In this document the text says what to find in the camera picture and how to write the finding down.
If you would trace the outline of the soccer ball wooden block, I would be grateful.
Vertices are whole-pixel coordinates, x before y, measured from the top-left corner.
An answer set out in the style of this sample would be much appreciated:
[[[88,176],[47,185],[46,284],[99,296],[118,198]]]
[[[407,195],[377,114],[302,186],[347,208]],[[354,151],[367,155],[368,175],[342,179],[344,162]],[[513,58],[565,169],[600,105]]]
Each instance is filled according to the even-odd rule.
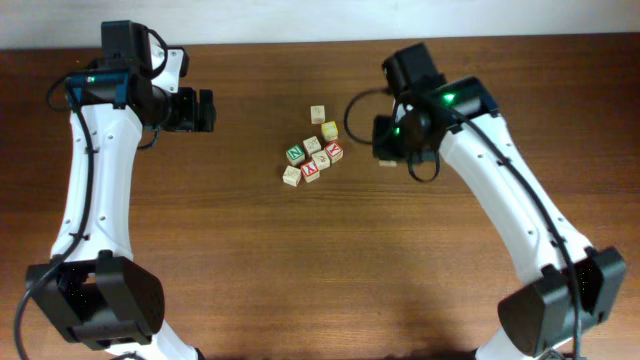
[[[397,162],[393,160],[378,160],[381,167],[397,167]]]

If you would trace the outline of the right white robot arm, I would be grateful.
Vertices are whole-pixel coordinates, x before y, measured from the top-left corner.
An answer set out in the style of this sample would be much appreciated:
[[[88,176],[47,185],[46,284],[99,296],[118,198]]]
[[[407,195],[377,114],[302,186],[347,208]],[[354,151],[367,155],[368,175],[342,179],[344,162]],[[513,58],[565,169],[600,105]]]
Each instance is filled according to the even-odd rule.
[[[421,162],[424,151],[464,180],[509,252],[522,288],[498,304],[501,327],[476,359],[561,359],[605,322],[627,270],[614,247],[596,249],[554,205],[514,145],[499,107],[482,82],[443,76],[388,81],[392,116],[376,138],[397,160]]]

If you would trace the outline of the red Y wooden block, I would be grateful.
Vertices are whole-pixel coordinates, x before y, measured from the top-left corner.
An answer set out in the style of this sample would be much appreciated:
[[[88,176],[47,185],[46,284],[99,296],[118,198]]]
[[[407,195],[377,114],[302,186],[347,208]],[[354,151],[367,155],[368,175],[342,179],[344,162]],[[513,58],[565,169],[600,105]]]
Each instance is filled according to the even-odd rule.
[[[324,151],[332,164],[336,163],[344,156],[344,149],[336,141],[329,142],[325,146]]]
[[[302,164],[300,170],[302,177],[307,183],[313,182],[320,177],[320,169],[313,160]]]

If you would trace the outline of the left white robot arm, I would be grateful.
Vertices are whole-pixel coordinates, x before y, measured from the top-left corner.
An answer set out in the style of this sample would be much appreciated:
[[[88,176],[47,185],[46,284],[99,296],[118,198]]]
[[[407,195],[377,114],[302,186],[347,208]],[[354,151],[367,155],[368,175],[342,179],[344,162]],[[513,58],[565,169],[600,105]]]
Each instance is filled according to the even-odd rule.
[[[129,237],[142,133],[210,132],[213,93],[179,87],[181,71],[102,64],[60,84],[74,140],[66,207],[45,264],[26,273],[25,301],[69,343],[116,359],[200,359],[165,319],[160,280],[137,265]]]

